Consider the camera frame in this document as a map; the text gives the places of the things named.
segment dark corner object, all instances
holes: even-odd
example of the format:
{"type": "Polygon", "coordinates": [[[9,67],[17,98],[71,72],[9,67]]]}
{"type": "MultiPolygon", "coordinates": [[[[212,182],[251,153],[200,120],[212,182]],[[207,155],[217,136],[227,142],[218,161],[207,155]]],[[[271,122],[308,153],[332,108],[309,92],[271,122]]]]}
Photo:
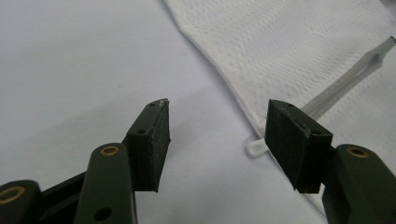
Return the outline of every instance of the dark corner object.
{"type": "Polygon", "coordinates": [[[87,172],[41,192],[31,180],[0,187],[0,223],[137,223],[134,192],[158,191],[169,138],[169,101],[144,108],[122,143],[91,154],[87,172]]]}
{"type": "Polygon", "coordinates": [[[294,105],[270,100],[265,143],[300,193],[322,196],[331,224],[396,223],[396,178],[371,150],[331,146],[332,133],[294,105]]]}

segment white towel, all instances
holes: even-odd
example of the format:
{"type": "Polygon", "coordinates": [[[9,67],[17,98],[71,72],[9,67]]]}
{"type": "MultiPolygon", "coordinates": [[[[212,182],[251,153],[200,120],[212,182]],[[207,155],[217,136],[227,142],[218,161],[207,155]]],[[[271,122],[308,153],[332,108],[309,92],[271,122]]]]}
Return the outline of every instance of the white towel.
{"type": "MultiPolygon", "coordinates": [[[[222,74],[260,137],[269,99],[304,107],[367,51],[396,35],[396,20],[377,0],[165,1],[180,31],[222,74]]],[[[318,120],[333,132],[335,147],[368,147],[393,173],[395,62],[396,48],[318,120]]]]}

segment white cloth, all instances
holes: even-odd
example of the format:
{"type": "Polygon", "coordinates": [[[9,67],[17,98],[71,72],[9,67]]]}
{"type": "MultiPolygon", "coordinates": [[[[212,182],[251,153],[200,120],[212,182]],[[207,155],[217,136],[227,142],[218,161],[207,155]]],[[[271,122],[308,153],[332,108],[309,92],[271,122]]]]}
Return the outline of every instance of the white cloth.
{"type": "MultiPolygon", "coordinates": [[[[165,0],[263,137],[269,99],[303,107],[396,34],[379,1],[165,0]]],[[[333,145],[368,147],[396,172],[396,48],[318,121],[333,145]]]]}

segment white tabletop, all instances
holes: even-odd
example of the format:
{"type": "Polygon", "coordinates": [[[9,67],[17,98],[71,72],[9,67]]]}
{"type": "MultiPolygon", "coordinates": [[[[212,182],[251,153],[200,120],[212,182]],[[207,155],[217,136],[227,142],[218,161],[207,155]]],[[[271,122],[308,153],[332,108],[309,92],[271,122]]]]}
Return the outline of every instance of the white tabletop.
{"type": "Polygon", "coordinates": [[[254,132],[162,1],[1,5],[0,185],[85,171],[168,98],[172,142],[159,192],[136,193],[139,223],[326,223],[269,155],[245,155],[254,132]]]}

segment brass screw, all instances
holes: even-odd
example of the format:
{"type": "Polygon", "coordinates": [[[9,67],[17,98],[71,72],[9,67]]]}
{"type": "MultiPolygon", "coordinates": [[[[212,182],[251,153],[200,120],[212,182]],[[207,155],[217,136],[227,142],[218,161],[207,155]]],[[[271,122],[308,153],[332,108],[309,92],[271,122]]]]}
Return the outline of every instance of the brass screw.
{"type": "Polygon", "coordinates": [[[120,151],[118,147],[105,147],[100,150],[102,156],[113,156],[120,151]]]}
{"type": "Polygon", "coordinates": [[[10,203],[19,198],[25,192],[21,186],[11,187],[0,192],[0,204],[10,203]]]}
{"type": "Polygon", "coordinates": [[[349,147],[346,149],[346,151],[351,154],[352,156],[356,156],[359,158],[367,158],[370,156],[370,154],[362,149],[362,148],[357,148],[357,147],[349,147]]]}

